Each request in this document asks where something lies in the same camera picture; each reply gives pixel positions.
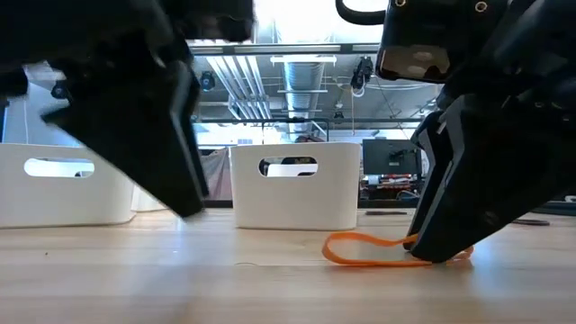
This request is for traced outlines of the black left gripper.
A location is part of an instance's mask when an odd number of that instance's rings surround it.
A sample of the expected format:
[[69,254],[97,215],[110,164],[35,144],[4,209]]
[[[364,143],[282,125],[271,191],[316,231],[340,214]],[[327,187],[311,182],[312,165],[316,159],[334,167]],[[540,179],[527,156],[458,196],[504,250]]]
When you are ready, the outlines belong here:
[[[24,95],[23,66],[71,58],[103,41],[144,32],[160,47],[187,0],[0,0],[0,96]],[[75,82],[67,106],[41,118],[81,142],[182,219],[208,193],[192,114],[200,94],[191,56],[144,62]]]

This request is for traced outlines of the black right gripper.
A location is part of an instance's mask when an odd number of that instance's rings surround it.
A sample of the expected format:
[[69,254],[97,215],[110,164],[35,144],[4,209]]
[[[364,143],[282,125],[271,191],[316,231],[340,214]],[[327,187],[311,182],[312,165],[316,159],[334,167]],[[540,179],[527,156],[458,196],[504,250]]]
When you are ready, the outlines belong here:
[[411,139],[429,162],[408,231],[422,237],[403,245],[414,257],[445,262],[576,186],[576,112],[478,96],[576,77],[576,0],[391,0],[382,48],[394,45],[451,62],[444,111]]

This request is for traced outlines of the white plastic basket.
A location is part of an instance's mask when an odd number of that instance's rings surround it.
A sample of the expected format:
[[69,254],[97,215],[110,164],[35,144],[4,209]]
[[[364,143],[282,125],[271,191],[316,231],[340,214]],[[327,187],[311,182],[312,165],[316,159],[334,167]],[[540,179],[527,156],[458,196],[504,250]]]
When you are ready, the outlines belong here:
[[0,229],[125,223],[133,188],[86,148],[0,144]]
[[167,207],[137,184],[133,186],[130,209],[133,212],[158,212]]
[[357,224],[361,146],[308,142],[229,150],[236,226],[351,230]]

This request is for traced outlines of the orange rubber band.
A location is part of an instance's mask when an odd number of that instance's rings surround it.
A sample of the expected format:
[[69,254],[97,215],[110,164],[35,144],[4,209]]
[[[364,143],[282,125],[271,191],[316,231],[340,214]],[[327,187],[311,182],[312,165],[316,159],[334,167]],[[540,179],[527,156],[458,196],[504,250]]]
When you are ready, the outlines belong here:
[[330,244],[337,240],[353,240],[363,243],[369,243],[378,247],[391,248],[408,243],[415,243],[419,234],[408,235],[400,239],[385,239],[378,238],[372,235],[364,234],[361,232],[346,231],[334,232],[327,236],[324,240],[321,254],[330,262],[340,266],[374,266],[374,267],[419,267],[419,266],[432,266],[433,263],[413,257],[409,260],[375,260],[375,259],[350,259],[344,258],[336,254],[331,248]]

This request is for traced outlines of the black computer monitor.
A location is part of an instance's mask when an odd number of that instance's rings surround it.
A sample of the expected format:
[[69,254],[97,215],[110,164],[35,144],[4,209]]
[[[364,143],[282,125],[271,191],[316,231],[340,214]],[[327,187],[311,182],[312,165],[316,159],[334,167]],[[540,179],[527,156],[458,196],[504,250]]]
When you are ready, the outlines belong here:
[[364,139],[363,170],[366,176],[417,175],[421,151],[407,139]]

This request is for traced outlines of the cluttered background workbench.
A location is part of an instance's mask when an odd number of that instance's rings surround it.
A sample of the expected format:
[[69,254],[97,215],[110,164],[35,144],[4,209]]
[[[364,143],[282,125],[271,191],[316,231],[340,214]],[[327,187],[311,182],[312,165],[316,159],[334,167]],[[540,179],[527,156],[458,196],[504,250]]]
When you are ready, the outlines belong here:
[[419,198],[421,181],[415,175],[364,175],[359,182],[361,201]]

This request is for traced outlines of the pink grey hanging cloth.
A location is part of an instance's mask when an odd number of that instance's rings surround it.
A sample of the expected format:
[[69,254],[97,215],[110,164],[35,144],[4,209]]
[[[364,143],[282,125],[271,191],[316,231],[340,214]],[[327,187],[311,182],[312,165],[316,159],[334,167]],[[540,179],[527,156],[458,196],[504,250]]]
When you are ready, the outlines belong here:
[[203,172],[209,189],[209,200],[231,200],[230,151],[216,149],[207,156],[201,156]]

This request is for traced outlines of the long black background bar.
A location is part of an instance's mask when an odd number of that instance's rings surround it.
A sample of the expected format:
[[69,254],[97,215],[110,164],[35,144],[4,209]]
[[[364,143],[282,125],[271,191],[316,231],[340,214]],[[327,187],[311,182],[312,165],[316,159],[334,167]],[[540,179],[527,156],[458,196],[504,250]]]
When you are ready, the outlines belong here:
[[420,123],[422,118],[332,118],[328,122],[334,123]]

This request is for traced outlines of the black aluminium table frame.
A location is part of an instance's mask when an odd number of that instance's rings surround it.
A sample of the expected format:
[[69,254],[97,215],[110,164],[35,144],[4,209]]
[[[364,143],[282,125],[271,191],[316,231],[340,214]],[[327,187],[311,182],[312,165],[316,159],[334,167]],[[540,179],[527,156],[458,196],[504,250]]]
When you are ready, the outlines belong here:
[[[417,202],[410,201],[397,201],[397,200],[374,200],[374,201],[359,201],[357,203],[358,209],[409,209],[416,208]],[[204,202],[206,208],[228,208],[233,207],[232,200],[206,200]],[[533,209],[534,213],[551,214],[576,217],[576,202],[562,202],[550,201],[544,205]]]

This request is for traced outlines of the silver ventilation duct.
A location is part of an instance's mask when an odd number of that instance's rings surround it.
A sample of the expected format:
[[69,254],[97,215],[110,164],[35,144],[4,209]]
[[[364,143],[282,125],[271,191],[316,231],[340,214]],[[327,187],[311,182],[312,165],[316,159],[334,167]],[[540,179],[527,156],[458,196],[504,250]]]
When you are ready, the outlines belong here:
[[309,119],[317,108],[325,64],[320,62],[290,62],[283,64],[284,90],[288,117]]

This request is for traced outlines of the black overhead frame beam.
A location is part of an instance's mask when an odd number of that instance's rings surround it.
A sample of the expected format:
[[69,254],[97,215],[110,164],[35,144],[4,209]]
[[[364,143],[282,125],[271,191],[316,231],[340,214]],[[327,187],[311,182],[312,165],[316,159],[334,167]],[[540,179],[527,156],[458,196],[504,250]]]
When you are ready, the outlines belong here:
[[189,48],[197,56],[260,56],[260,55],[350,55],[375,54],[378,43],[298,43],[298,44],[215,44],[193,45]]

